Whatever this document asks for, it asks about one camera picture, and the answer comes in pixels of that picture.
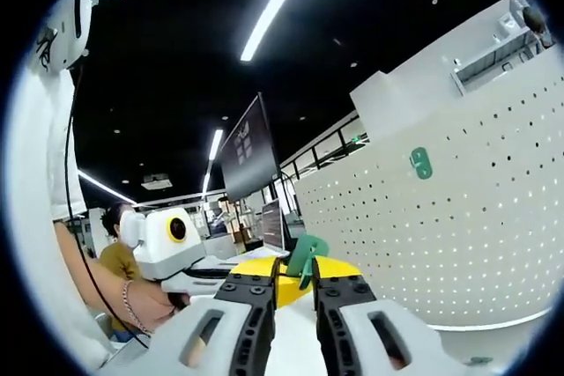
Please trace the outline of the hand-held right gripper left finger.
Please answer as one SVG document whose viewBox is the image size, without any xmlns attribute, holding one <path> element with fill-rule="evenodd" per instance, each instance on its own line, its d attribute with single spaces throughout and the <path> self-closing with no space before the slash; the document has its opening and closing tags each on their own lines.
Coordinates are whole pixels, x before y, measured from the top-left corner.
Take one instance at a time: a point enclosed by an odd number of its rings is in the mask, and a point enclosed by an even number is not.
<svg viewBox="0 0 564 376">
<path fill-rule="evenodd" d="M 212 298 L 160 326 L 149 346 L 122 347 L 101 375 L 264 375 L 275 336 L 280 259 L 261 272 L 234 269 Z"/>
</svg>

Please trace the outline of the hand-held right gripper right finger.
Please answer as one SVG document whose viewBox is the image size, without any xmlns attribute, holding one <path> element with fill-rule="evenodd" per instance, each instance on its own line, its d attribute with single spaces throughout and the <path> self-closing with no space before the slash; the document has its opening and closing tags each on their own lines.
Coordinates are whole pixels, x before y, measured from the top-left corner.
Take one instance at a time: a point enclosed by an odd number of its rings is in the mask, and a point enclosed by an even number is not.
<svg viewBox="0 0 564 376">
<path fill-rule="evenodd" d="M 353 265 L 313 260 L 316 335 L 329 375 L 466 375 L 436 331 L 393 300 L 378 299 Z"/>
</svg>

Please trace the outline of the person's left hand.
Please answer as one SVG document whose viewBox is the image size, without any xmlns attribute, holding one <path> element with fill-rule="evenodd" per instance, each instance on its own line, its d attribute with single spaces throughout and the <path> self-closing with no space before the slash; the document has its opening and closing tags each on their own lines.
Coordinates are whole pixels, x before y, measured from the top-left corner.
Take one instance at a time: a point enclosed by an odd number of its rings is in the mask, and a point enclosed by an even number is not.
<svg viewBox="0 0 564 376">
<path fill-rule="evenodd" d="M 130 282 L 124 300 L 129 323 L 145 333 L 153 333 L 172 319 L 190 304 L 190 297 L 181 294 L 176 302 L 177 306 L 159 284 L 142 280 Z"/>
</svg>

